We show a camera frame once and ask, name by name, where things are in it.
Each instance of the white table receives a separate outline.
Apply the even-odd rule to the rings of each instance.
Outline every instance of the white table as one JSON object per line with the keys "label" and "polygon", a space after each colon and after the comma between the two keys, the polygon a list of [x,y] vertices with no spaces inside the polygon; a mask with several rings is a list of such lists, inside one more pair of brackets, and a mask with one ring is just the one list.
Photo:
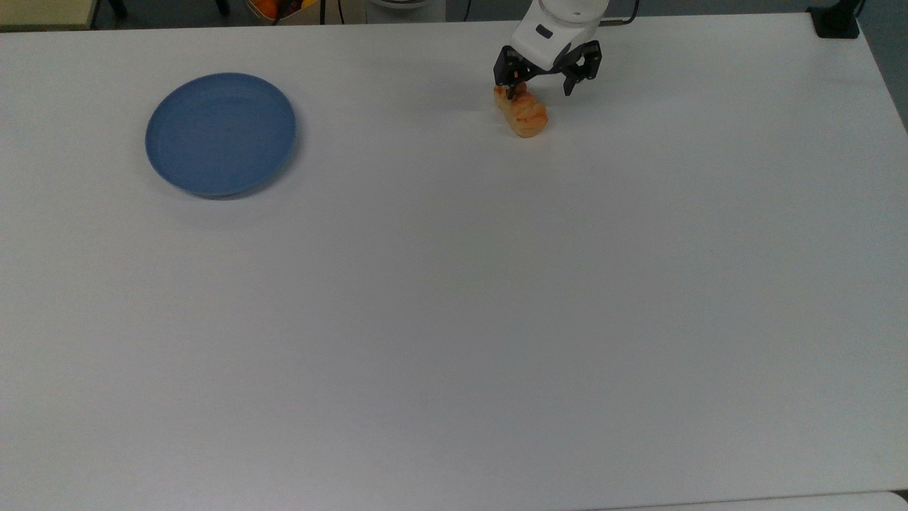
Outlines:
{"label": "white table", "polygon": [[[908,487],[908,137],[863,39],[640,19],[517,139],[513,23],[0,35],[3,509],[570,510]],[[210,201],[145,124],[283,90]]]}

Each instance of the bread roll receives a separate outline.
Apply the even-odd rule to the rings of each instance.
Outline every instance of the bread roll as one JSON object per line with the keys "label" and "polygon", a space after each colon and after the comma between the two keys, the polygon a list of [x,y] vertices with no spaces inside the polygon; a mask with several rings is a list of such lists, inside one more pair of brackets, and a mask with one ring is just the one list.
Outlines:
{"label": "bread roll", "polygon": [[527,92],[527,84],[519,84],[513,99],[508,100],[508,88],[495,85],[495,104],[505,115],[514,133],[523,137],[538,135],[548,123],[546,106]]}

